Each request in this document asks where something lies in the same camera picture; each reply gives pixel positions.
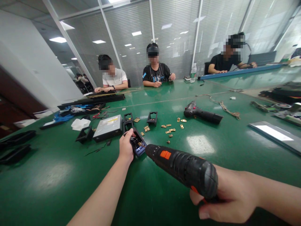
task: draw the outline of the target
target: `hand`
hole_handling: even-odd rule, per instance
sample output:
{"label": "hand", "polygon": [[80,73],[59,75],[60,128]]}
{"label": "hand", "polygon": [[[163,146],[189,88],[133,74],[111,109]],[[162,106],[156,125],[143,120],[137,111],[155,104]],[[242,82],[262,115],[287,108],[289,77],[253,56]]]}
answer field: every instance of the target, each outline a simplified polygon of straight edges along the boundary
{"label": "hand", "polygon": [[103,90],[107,93],[110,90],[114,90],[114,88],[112,86],[110,86],[110,87],[104,88]]}
{"label": "hand", "polygon": [[100,93],[103,89],[101,87],[97,87],[94,89],[94,92]]}
{"label": "hand", "polygon": [[153,87],[158,88],[162,85],[162,82],[154,82]]}
{"label": "hand", "polygon": [[252,62],[252,63],[250,63],[250,65],[252,65],[253,68],[256,68],[256,67],[257,67],[256,62]]}
{"label": "hand", "polygon": [[118,157],[122,160],[129,161],[130,163],[134,159],[133,148],[129,142],[131,136],[136,137],[136,135],[133,133],[132,128],[125,133],[125,136],[122,135],[121,138],[119,139],[119,157]]}
{"label": "hand", "polygon": [[169,80],[172,81],[172,80],[175,80],[175,79],[176,79],[176,74],[171,73],[170,76],[169,76]]}
{"label": "hand", "polygon": [[[199,208],[200,219],[211,218],[218,222],[244,223],[259,206],[259,195],[252,183],[251,173],[216,166],[219,176],[218,197],[223,203],[205,204]],[[190,198],[198,205],[203,196],[190,190]]]}

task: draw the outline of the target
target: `black t-shirt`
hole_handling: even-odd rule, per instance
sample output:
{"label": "black t-shirt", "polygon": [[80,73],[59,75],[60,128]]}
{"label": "black t-shirt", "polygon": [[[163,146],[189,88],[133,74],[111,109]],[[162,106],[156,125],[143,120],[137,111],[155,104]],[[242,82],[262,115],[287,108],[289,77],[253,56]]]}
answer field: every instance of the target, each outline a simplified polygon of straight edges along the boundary
{"label": "black t-shirt", "polygon": [[157,71],[152,69],[151,65],[147,65],[143,70],[143,81],[150,82],[167,82],[170,76],[170,70],[166,64],[159,63]]}
{"label": "black t-shirt", "polygon": [[214,69],[218,71],[229,71],[232,67],[232,64],[238,65],[241,61],[238,59],[237,54],[231,55],[228,60],[224,59],[224,56],[221,54],[215,55],[212,57],[210,64],[215,64]]}

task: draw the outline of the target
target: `green table surface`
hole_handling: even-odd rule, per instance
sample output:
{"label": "green table surface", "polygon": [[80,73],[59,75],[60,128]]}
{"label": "green table surface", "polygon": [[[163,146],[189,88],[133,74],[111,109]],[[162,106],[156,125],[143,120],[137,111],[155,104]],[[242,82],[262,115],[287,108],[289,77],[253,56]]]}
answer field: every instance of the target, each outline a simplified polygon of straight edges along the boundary
{"label": "green table surface", "polygon": [[[301,137],[298,126],[250,105],[262,100],[229,92],[228,88],[211,82],[182,80],[164,83],[160,88],[133,91],[126,100],[108,103],[109,116],[132,113],[140,117],[135,123],[143,132],[150,111],[158,111],[157,126],[145,132],[147,144],[179,149],[206,158],[214,164],[246,170],[274,180],[301,187],[301,158],[282,146],[258,134],[249,123],[267,121]],[[208,96],[196,98],[204,110],[223,115],[219,125],[201,119],[184,118],[183,111],[195,95],[212,94],[223,100],[231,112],[240,112],[241,120],[226,113],[209,101]],[[105,177],[119,154],[119,137],[109,147],[84,157],[102,147],[105,142],[93,140],[85,144],[75,142],[79,132],[71,129],[74,119],[47,130],[38,127],[52,120],[43,118],[18,132],[37,130],[37,136],[27,143],[32,146],[18,164],[0,166],[0,222],[1,225],[66,225]],[[99,120],[91,125],[97,126]],[[165,134],[163,124],[175,128],[173,137]],[[272,214],[256,209],[248,225],[285,225]],[[112,225],[220,225],[212,220],[201,221],[198,209],[189,198],[189,189],[168,175],[143,154],[134,158],[118,202]]]}
{"label": "green table surface", "polygon": [[282,66],[281,68],[266,71],[212,78],[208,81],[232,89],[258,89],[276,87],[294,80],[301,81],[300,71],[300,67]]}

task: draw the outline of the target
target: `plastic bottle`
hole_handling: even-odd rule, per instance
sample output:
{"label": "plastic bottle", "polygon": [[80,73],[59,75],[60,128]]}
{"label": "plastic bottle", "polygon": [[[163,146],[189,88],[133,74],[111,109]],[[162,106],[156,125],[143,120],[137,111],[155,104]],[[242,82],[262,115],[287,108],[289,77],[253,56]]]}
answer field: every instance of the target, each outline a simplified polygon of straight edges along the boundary
{"label": "plastic bottle", "polygon": [[191,68],[191,73],[190,73],[190,83],[193,83],[195,82],[195,74],[197,73],[197,64],[194,63],[192,68]]}
{"label": "plastic bottle", "polygon": [[289,48],[287,50],[286,54],[284,54],[284,56],[282,57],[280,62],[288,61],[291,58],[292,54],[295,52],[296,48],[297,48],[297,45],[293,45],[291,48]]}

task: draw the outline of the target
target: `black drill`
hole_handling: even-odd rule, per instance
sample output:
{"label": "black drill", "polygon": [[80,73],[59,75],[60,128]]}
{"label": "black drill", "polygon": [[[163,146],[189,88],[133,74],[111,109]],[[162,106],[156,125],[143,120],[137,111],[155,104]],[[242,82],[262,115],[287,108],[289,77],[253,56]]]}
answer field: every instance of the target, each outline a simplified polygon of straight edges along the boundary
{"label": "black drill", "polygon": [[187,105],[184,111],[185,117],[189,118],[194,115],[199,116],[201,119],[204,119],[206,121],[212,122],[214,124],[219,124],[220,121],[223,119],[223,116],[218,115],[216,113],[212,113],[209,111],[204,111],[200,108],[198,108],[195,105],[195,101],[190,102],[190,104]]}
{"label": "black drill", "polygon": [[218,176],[211,162],[186,152],[153,144],[147,145],[145,153],[161,169],[204,196],[207,202],[218,201]]}

